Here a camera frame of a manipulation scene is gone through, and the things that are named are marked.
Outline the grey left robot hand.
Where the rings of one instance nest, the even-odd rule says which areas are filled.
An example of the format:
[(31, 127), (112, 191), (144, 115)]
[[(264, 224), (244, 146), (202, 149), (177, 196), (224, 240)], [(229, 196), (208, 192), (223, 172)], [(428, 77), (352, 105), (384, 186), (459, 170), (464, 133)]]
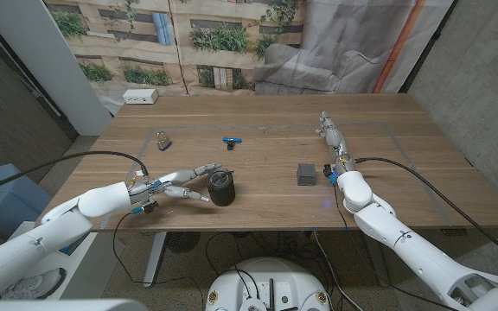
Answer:
[(173, 198), (189, 198), (209, 202), (211, 199), (208, 196), (190, 190), (183, 185), (196, 177), (209, 174), (212, 170), (221, 167), (221, 163), (210, 163), (198, 168), (176, 170), (155, 179), (135, 181), (128, 189), (130, 201), (132, 204), (141, 203), (151, 200), (153, 195), (166, 194)]

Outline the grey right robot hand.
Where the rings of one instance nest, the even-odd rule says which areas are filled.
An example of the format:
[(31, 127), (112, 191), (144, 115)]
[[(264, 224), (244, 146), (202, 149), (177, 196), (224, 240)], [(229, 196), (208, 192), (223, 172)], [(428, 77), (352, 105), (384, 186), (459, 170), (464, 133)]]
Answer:
[(355, 164), (348, 152), (348, 146), (343, 134), (337, 129), (335, 123), (329, 117), (326, 111), (322, 111), (319, 117), (320, 129), (316, 133), (323, 137), (329, 146), (330, 154), (335, 163), (333, 170), (337, 175), (342, 175), (348, 171), (355, 171)]

